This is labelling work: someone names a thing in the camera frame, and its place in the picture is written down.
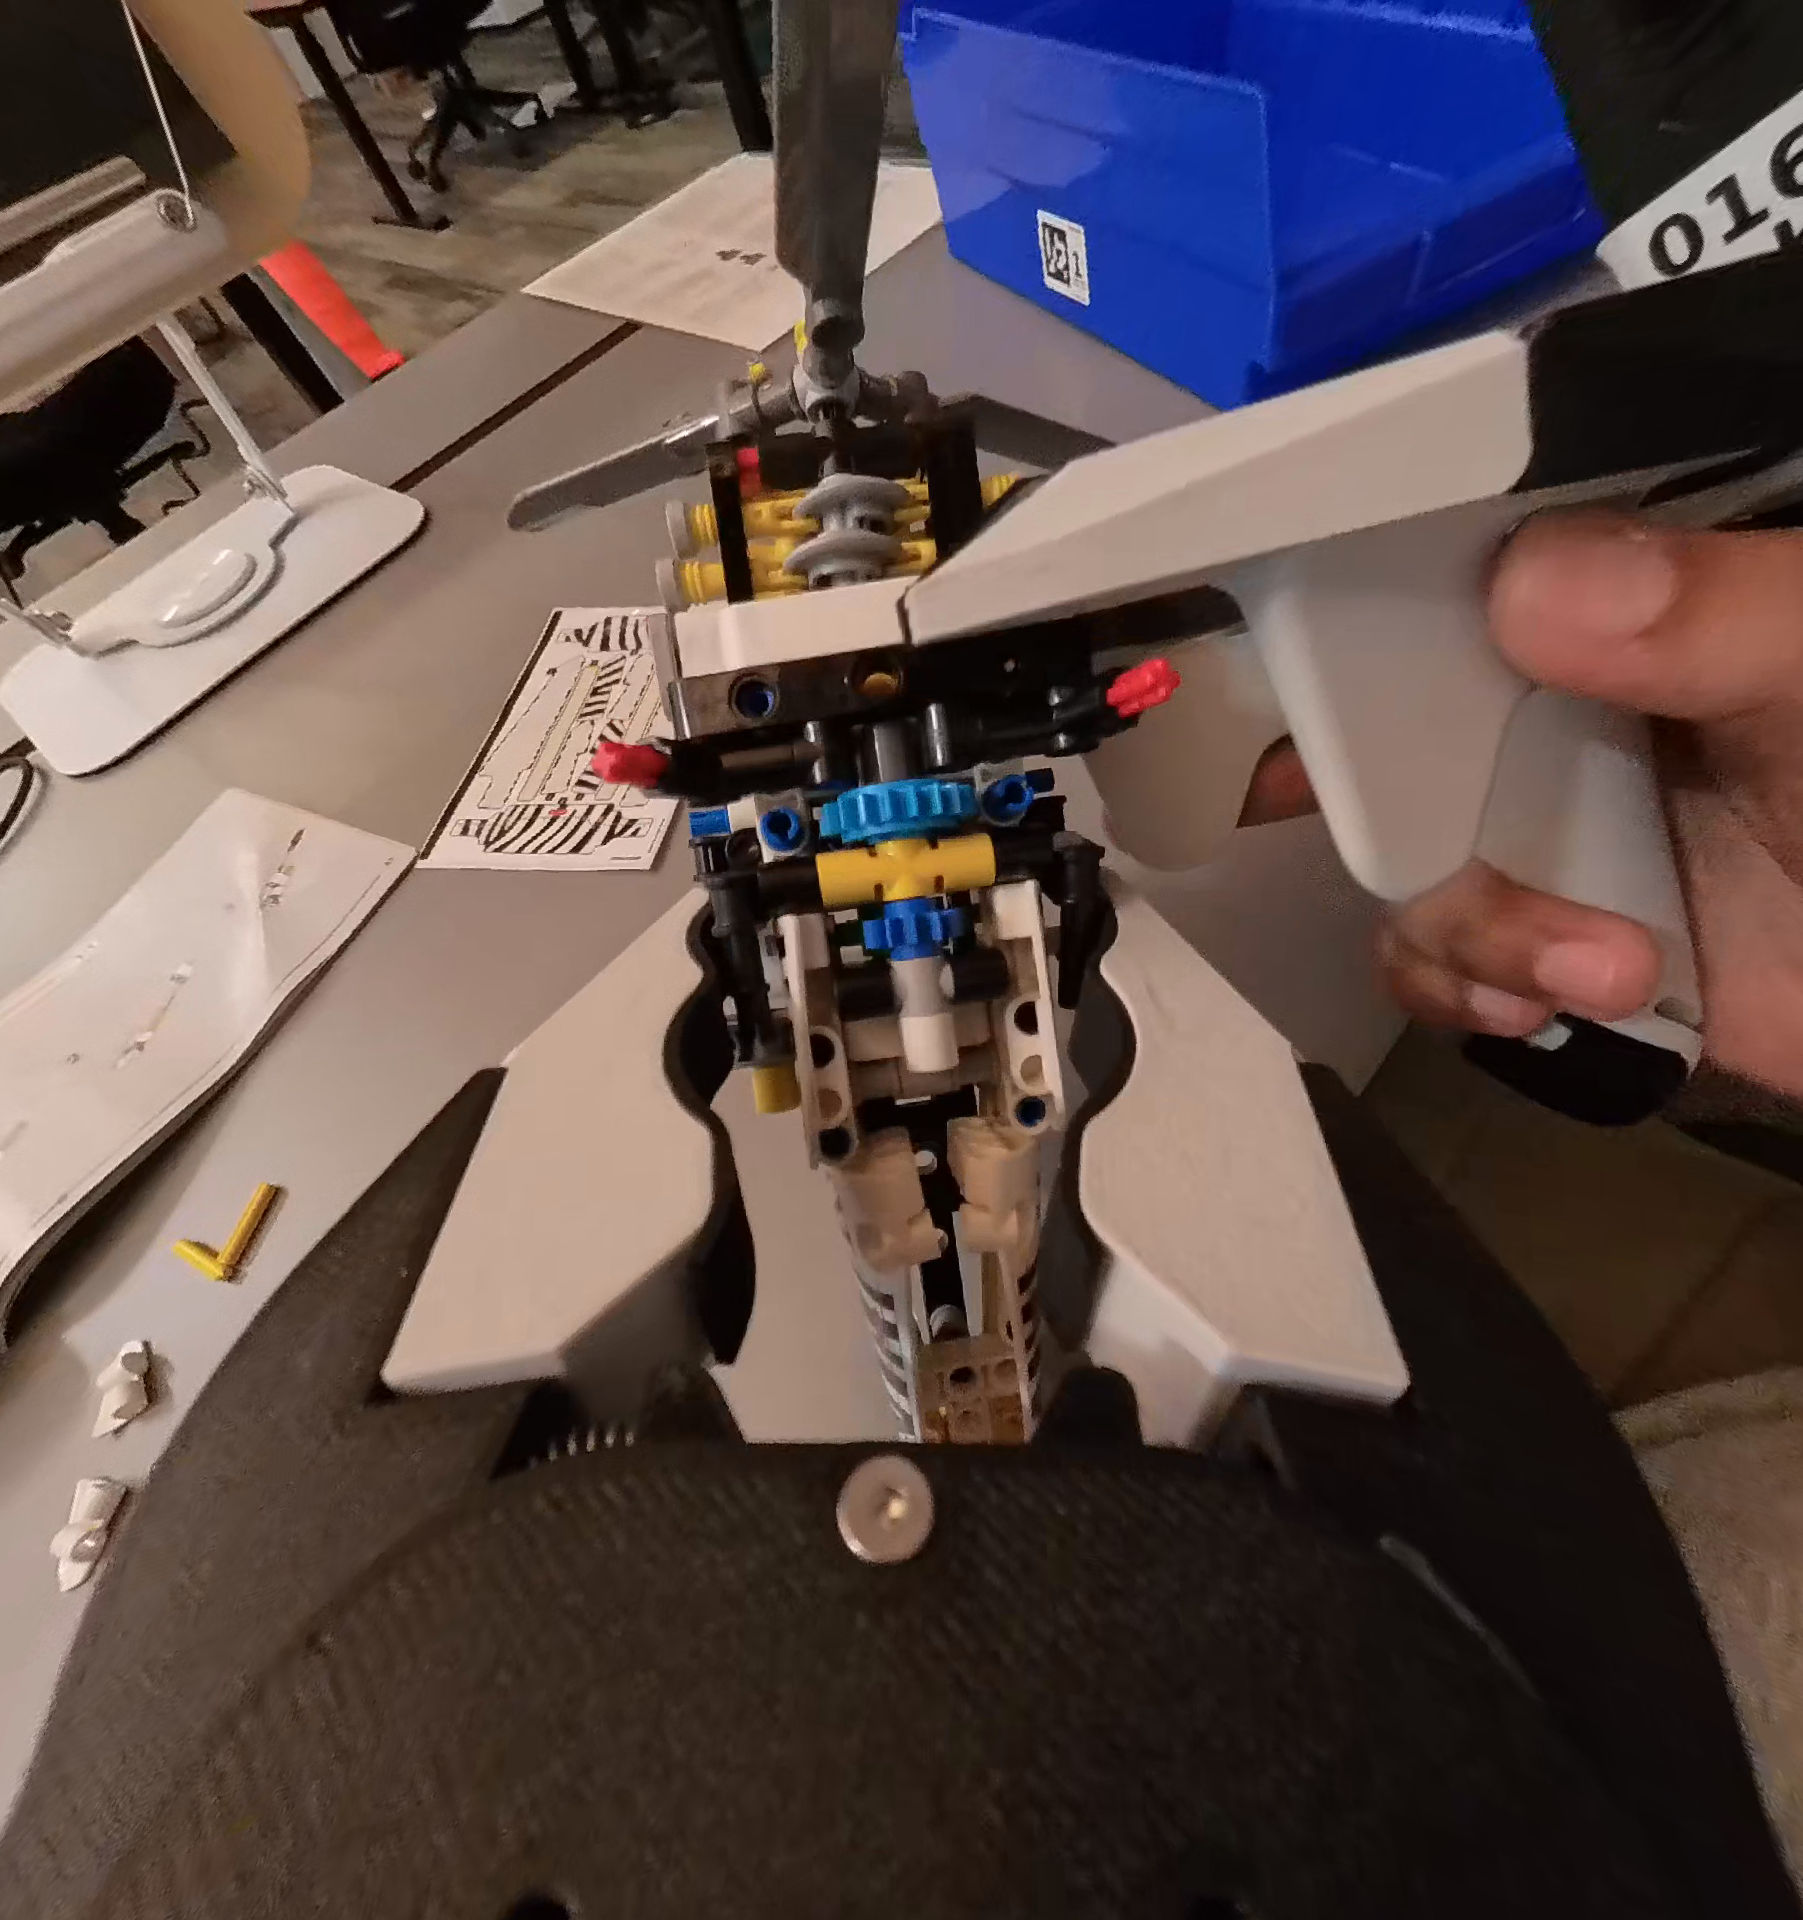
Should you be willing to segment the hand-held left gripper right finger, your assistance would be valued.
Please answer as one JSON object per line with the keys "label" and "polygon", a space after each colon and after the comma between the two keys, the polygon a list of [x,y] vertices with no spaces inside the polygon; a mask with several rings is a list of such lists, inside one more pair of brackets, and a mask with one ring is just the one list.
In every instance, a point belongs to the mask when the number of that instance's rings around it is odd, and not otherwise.
{"label": "hand-held left gripper right finger", "polygon": [[1110,884],[1063,1061],[1080,1114],[1040,1214],[1062,1354],[1119,1374],[1137,1443],[1217,1443],[1254,1387],[1393,1408],[1415,1374],[1300,1051]]}

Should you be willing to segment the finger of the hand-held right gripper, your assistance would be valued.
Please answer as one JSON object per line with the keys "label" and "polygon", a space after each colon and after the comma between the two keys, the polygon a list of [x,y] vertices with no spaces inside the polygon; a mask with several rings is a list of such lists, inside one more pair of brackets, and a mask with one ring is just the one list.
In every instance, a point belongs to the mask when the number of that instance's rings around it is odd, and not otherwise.
{"label": "finger of the hand-held right gripper", "polygon": [[1508,495],[1532,347],[1475,333],[1062,466],[902,586],[910,643],[1102,610],[1289,543]]}

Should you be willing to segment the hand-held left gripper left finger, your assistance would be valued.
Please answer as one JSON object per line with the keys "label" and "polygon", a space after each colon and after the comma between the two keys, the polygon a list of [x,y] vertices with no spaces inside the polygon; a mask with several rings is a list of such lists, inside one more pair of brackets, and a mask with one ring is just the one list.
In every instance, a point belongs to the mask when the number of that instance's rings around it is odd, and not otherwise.
{"label": "hand-held left gripper left finger", "polygon": [[674,895],[508,1051],[381,1387],[652,1392],[662,1369],[739,1365],[755,1236],[714,1106],[730,1068],[705,895]]}

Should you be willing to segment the zebra striped lego helicopter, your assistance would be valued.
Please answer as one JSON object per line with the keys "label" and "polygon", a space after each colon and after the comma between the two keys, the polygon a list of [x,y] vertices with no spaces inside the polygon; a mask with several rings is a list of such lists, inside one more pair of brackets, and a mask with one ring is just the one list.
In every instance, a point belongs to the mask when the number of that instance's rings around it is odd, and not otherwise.
{"label": "zebra striped lego helicopter", "polygon": [[979,456],[1030,456],[1045,419],[864,363],[892,45],[900,6],[774,6],[794,369],[533,485],[508,524],[705,471],[654,571],[674,739],[602,741],[594,774],[687,806],[723,1029],[832,1177],[900,1435],[1030,1443],[1053,1009],[1102,923],[1102,847],[1045,763],[1135,728],[1177,666],[1119,666],[1092,610],[910,643],[902,596],[1033,490]]}

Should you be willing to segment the yellow angled lego piece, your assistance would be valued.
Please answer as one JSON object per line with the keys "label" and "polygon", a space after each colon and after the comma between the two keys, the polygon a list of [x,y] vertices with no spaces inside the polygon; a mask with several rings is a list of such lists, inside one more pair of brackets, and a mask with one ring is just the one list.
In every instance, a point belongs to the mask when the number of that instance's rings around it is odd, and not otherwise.
{"label": "yellow angled lego piece", "polygon": [[280,1199],[284,1199],[284,1188],[280,1188],[280,1183],[260,1183],[260,1188],[246,1197],[246,1208],[233,1214],[233,1228],[225,1230],[225,1244],[174,1236],[174,1258],[181,1258],[184,1269],[200,1269],[205,1279],[243,1279],[243,1269],[246,1269],[246,1258],[255,1258],[255,1244],[260,1244],[260,1230],[265,1230],[265,1218],[274,1218]]}

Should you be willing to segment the person's right hand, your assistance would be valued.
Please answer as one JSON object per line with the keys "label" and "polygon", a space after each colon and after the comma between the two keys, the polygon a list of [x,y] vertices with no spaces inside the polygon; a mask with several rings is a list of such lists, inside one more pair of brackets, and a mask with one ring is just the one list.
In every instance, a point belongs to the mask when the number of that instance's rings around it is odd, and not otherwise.
{"label": "person's right hand", "polygon": [[[1554,694],[1656,719],[1706,1051],[1803,1103],[1803,533],[1525,520],[1486,638]],[[1379,973],[1418,1022],[1539,1035],[1650,1009],[1656,938],[1496,866],[1398,902]]]}

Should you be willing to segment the blue plastic bin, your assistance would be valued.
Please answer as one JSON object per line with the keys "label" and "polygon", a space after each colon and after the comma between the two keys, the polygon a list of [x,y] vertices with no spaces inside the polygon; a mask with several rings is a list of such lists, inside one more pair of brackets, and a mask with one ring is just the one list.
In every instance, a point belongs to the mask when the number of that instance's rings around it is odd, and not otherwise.
{"label": "blue plastic bin", "polygon": [[900,6],[947,253],[1217,406],[1587,262],[1532,6]]}

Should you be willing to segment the zebra striped sticker sheet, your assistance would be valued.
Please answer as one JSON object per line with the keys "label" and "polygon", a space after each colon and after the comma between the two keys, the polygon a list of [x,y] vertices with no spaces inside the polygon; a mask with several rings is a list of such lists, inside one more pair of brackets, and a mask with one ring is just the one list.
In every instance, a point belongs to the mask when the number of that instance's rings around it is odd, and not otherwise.
{"label": "zebra striped sticker sheet", "polygon": [[431,875],[652,875],[674,800],[594,774],[602,741],[670,739],[654,607],[555,607],[424,847]]}

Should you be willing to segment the open instruction book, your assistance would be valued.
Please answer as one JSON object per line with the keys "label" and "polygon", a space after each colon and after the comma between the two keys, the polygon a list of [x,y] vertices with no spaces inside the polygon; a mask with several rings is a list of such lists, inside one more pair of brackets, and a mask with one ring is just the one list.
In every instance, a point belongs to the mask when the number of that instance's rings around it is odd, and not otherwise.
{"label": "open instruction book", "polygon": [[260,1051],[410,866],[410,841],[231,785],[0,994],[0,1349],[48,1244]]}

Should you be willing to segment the white printed paper sheet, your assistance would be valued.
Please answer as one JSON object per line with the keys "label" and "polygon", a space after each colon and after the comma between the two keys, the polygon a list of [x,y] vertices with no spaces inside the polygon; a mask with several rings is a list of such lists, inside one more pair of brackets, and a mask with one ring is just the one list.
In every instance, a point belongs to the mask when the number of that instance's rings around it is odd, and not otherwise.
{"label": "white printed paper sheet", "polygon": [[808,279],[788,270],[774,249],[768,154],[705,168],[662,206],[540,270],[527,297],[748,355],[812,324]]}

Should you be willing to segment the black office chair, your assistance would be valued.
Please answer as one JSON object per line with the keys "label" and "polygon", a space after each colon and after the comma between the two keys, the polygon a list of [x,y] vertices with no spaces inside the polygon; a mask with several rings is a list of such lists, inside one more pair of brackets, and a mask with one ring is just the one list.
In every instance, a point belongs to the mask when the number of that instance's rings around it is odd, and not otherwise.
{"label": "black office chair", "polygon": [[540,90],[480,88],[464,62],[480,0],[334,0],[334,40],[359,74],[410,74],[425,88],[425,132],[410,139],[410,181],[447,193],[447,149],[501,139],[527,154],[527,132],[550,126]]}
{"label": "black office chair", "polygon": [[129,543],[142,520],[121,515],[129,466],[174,413],[174,369],[156,347],[121,343],[79,363],[61,393],[0,413],[0,537],[34,524],[101,524]]}

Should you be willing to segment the orange floor marker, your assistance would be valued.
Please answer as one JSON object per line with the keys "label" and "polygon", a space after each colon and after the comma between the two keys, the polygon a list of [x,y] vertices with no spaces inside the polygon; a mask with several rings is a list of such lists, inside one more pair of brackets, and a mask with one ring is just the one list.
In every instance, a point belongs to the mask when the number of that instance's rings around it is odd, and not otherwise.
{"label": "orange floor marker", "polygon": [[368,324],[368,312],[338,293],[312,241],[260,253],[260,279],[305,326],[305,343],[321,343],[359,384],[378,384],[403,363],[403,355]]}

